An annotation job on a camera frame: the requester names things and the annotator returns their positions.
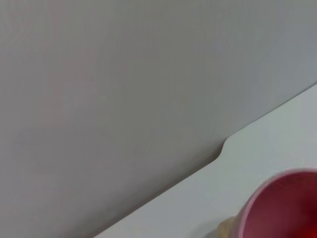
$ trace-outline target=white table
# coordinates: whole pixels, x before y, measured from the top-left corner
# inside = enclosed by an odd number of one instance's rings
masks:
[[[229,137],[211,164],[96,238],[216,238],[271,175],[317,167],[317,85]]]

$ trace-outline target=white surface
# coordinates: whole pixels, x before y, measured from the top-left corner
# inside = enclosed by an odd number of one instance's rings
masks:
[[[316,9],[0,0],[0,238],[91,238],[315,84]]]
[[[216,238],[218,223],[270,175],[317,166],[316,121],[314,86],[229,137],[214,162],[97,238]]]

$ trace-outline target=cup rim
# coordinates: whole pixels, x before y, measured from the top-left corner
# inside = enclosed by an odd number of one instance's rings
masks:
[[[240,222],[237,227],[237,234],[238,238],[243,238],[243,233],[247,221],[248,214],[250,212],[250,209],[252,208],[255,200],[258,198],[258,196],[267,188],[269,187],[272,183],[280,180],[281,178],[285,178],[288,176],[292,176],[295,174],[301,174],[301,173],[315,173],[317,174],[317,168],[302,168],[302,169],[291,169],[287,170],[284,172],[280,172],[271,178],[269,178],[267,181],[265,181],[249,198],[247,203],[245,204],[244,208],[241,211],[240,214]]]

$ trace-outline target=pink cup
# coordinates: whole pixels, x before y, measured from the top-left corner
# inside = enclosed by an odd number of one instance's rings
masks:
[[[291,170],[262,184],[236,218],[232,238],[296,238],[317,225],[317,169]]]

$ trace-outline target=gray wall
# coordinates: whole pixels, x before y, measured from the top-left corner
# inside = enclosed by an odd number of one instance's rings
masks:
[[[316,82],[316,9],[1,0],[0,236],[93,237],[211,161]]]

